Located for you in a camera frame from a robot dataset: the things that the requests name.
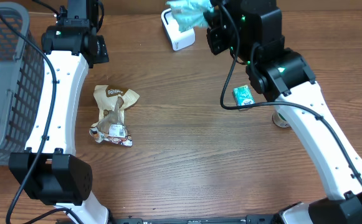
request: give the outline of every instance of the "wooden table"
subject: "wooden table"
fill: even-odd
[[[39,39],[54,19],[32,16]],[[232,59],[213,56],[205,30],[174,53],[159,15],[106,16],[110,62],[84,83],[76,124],[77,156],[93,169],[93,192],[117,218],[231,217],[274,213],[291,203],[325,197],[319,176],[291,129],[280,129],[272,108],[226,111],[219,96]],[[311,65],[334,117],[362,157],[362,11],[286,12],[286,45]],[[236,67],[231,89],[248,84]],[[132,148],[97,144],[88,128],[98,119],[95,85],[140,94],[126,112]],[[264,97],[254,94],[256,101]],[[0,167],[0,223],[19,184]],[[20,223],[50,210],[22,194],[12,216]],[[41,223],[53,223],[63,214]]]

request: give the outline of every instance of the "brown and clear plastic package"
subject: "brown and clear plastic package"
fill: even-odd
[[[99,107],[99,121],[91,126],[89,134],[96,142],[132,146],[132,137],[124,125],[124,111],[136,103],[139,95],[129,89],[98,85],[93,96]]]

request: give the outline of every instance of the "teal cloth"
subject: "teal cloth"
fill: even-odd
[[[184,32],[193,27],[208,27],[203,13],[214,12],[210,0],[179,0],[166,3],[171,8],[171,13],[179,24],[179,31]]]

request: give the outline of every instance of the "basket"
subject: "basket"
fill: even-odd
[[[24,7],[2,2],[0,13],[35,43]],[[24,150],[36,120],[43,76],[42,56],[0,20],[0,165],[8,164],[11,152]]]

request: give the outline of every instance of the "barcode label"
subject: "barcode label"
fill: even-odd
[[[108,130],[108,135],[111,137],[124,138],[125,137],[124,126],[119,124],[110,125],[110,129]]]

